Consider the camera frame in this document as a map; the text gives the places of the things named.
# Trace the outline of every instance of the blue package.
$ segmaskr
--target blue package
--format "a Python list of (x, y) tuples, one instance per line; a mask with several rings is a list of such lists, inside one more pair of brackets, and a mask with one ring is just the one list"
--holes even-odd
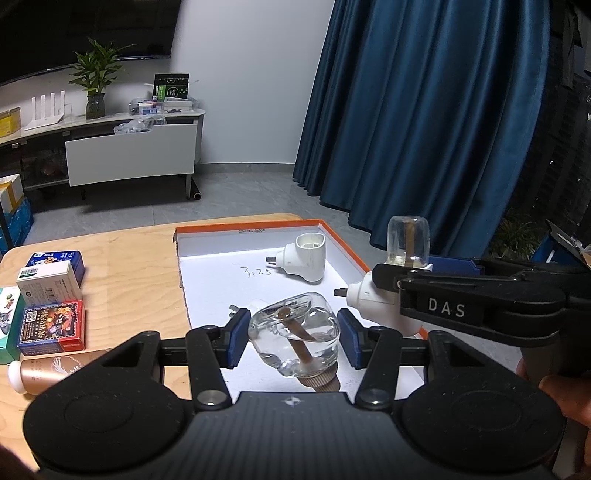
[(63, 262), (69, 260), (74, 270), (74, 276), (78, 285), (81, 285), (84, 277), (84, 262), (82, 261), (82, 254), (78, 250), (71, 250), (68, 252), (37, 252), (29, 259), (25, 267), (33, 267), (42, 263)]
[[(31, 213), (29, 200), (24, 198), (13, 214), (4, 212), (4, 218), (6, 219), (12, 244), (15, 247), (20, 247), (27, 238), (33, 224), (33, 214)], [(0, 232), (0, 251), (2, 254), (8, 252), (6, 239), (2, 232)]]

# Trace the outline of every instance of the cardboard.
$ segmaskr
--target cardboard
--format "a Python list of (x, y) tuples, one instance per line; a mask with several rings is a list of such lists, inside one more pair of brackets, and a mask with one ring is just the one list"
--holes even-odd
[[(306, 232), (321, 232), (326, 236), (326, 268), (322, 280), (315, 284), (287, 275), (265, 261)], [(334, 289), (360, 281), (369, 271), (322, 220), (187, 226), (177, 228), (175, 237), (181, 286), (192, 328), (225, 325), (231, 304), (248, 307), (254, 300), (262, 300), (270, 305), (309, 291), (320, 293), (336, 314), (347, 304), (346, 299), (334, 296)], [(361, 319), (357, 310), (350, 311), (363, 325), (375, 325)], [(342, 349), (339, 349), (338, 362), (341, 391), (347, 392), (353, 400), (365, 371), (353, 369)], [(238, 367), (224, 369), (222, 375), (234, 401), (241, 391), (312, 391), (296, 379), (282, 377), (277, 370), (265, 365), (250, 343)], [(407, 397), (422, 384), (422, 378), (413, 367), (402, 367), (397, 398)]]
[(160, 102), (164, 102), (166, 97), (186, 99), (189, 95), (189, 74), (157, 73), (152, 93)]
[(14, 213), (24, 197), (21, 176), (18, 173), (0, 177), (0, 204), (4, 213)]
[(12, 135), (21, 129), (21, 108), (16, 107), (0, 113), (0, 137)]
[(23, 355), (76, 352), (85, 347), (85, 311), (81, 300), (26, 309), (17, 347)]
[(0, 364), (18, 360), (17, 347), (25, 302), (18, 287), (0, 288)]

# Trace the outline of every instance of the clear glass bottle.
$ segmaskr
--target clear glass bottle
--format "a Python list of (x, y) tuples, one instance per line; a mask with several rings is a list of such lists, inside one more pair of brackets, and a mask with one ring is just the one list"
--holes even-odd
[(423, 217), (394, 216), (388, 222), (387, 264), (424, 268), (429, 264), (429, 223)]
[(326, 299), (304, 293), (258, 311), (248, 336), (261, 359), (284, 377), (314, 377), (336, 363), (339, 324)]

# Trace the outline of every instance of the liquid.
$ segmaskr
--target liquid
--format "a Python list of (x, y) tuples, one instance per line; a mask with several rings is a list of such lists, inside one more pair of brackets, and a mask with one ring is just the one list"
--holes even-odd
[[(410, 259), (413, 261), (412, 267), (413, 268), (423, 268), (426, 267), (427, 264), (423, 261), (421, 257), (417, 257), (412, 255)], [(386, 260), (387, 264), (390, 265), (399, 265), (401, 267), (406, 266), (406, 257), (402, 255), (388, 255), (388, 259)]]
[(249, 327), (249, 336), (261, 359), (284, 377), (316, 375), (334, 364), (339, 354), (339, 329), (331, 312), (312, 307), (302, 318), (298, 323), (314, 341), (295, 335), (277, 317), (254, 322)]

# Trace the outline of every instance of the cardboard box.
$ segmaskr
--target cardboard box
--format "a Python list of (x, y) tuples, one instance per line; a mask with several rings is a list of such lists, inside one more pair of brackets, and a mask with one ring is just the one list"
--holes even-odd
[(82, 254), (78, 250), (70, 250), (67, 252), (37, 252), (26, 264), (26, 267), (34, 267), (35, 265), (43, 265), (53, 262), (64, 262), (69, 260), (74, 269), (74, 275), (78, 285), (81, 285), (84, 277), (84, 262), (82, 261)]
[[(296, 237), (310, 232), (326, 237), (326, 269), (321, 282), (310, 285), (279, 268), (268, 268), (266, 257), (277, 255)], [(305, 291), (323, 295), (336, 313), (347, 308), (347, 299), (336, 297), (335, 289), (360, 282), (369, 271), (343, 239), (317, 219), (179, 226), (174, 239), (191, 328), (212, 322), (225, 325), (229, 303), (246, 307), (258, 299), (270, 305)], [(374, 325), (363, 320), (356, 309), (350, 311), (364, 326)], [(224, 376), (232, 398), (241, 391), (310, 390), (294, 385), (293, 378), (282, 377), (261, 362), (250, 342), (240, 364), (224, 370)], [(347, 360), (339, 362), (341, 391), (350, 398), (355, 397), (362, 377), (363, 371), (354, 369)], [(402, 367), (397, 393), (404, 398), (423, 383), (413, 367)]]
[(0, 288), (0, 364), (7, 365), (21, 356), (18, 334), (25, 302), (18, 287)]
[(26, 309), (17, 347), (23, 355), (75, 352), (85, 347), (85, 315), (81, 300)]
[(166, 97), (184, 98), (189, 95), (188, 73), (157, 73), (154, 75), (153, 96), (163, 102)]
[(69, 260), (21, 268), (17, 285), (28, 307), (82, 300), (82, 292)]
[(21, 108), (16, 107), (0, 113), (0, 137), (12, 135), (21, 129)]
[(0, 203), (4, 213), (14, 213), (24, 197), (21, 176), (18, 173), (0, 177)]

